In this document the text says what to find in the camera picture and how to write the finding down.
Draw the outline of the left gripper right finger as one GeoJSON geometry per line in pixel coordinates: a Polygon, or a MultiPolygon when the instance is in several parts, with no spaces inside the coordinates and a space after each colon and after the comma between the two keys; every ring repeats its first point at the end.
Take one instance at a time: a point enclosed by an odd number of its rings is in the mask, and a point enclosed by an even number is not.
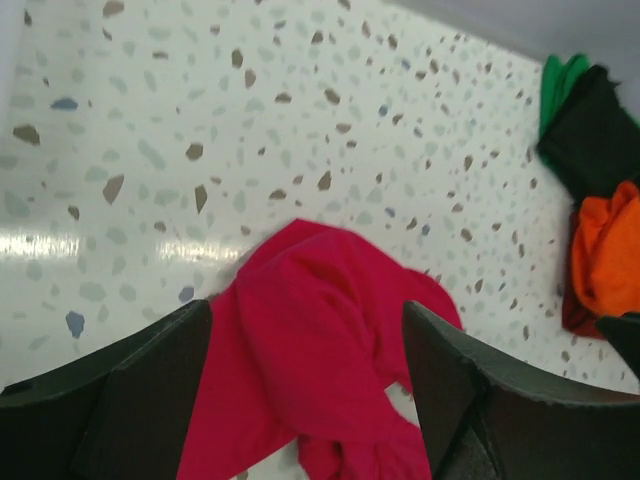
{"type": "Polygon", "coordinates": [[[638,395],[541,370],[416,302],[403,339],[434,478],[638,478],[638,395]]]}

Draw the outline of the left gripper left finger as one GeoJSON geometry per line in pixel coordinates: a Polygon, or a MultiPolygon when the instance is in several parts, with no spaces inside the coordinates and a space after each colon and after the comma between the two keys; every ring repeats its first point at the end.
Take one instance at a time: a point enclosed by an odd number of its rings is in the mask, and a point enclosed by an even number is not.
{"type": "Polygon", "coordinates": [[[192,301],[1,393],[4,479],[174,479],[209,346],[192,301]]]}

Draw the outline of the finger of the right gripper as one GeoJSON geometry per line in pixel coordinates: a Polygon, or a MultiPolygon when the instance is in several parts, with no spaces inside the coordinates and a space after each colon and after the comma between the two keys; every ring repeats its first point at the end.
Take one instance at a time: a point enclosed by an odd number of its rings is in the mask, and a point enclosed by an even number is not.
{"type": "Polygon", "coordinates": [[[596,322],[596,328],[618,352],[634,375],[639,377],[639,313],[628,312],[621,317],[604,316],[596,322]]]}

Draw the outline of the crimson pink t shirt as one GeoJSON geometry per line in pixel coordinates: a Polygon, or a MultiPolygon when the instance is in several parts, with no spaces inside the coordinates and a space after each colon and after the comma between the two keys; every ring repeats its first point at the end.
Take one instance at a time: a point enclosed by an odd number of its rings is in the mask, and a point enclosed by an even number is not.
{"type": "Polygon", "coordinates": [[[403,306],[454,326],[449,294],[361,236],[297,219],[210,303],[211,338],[178,477],[229,479],[296,442],[312,479],[427,479],[420,429],[387,388],[411,384],[403,306]]]}

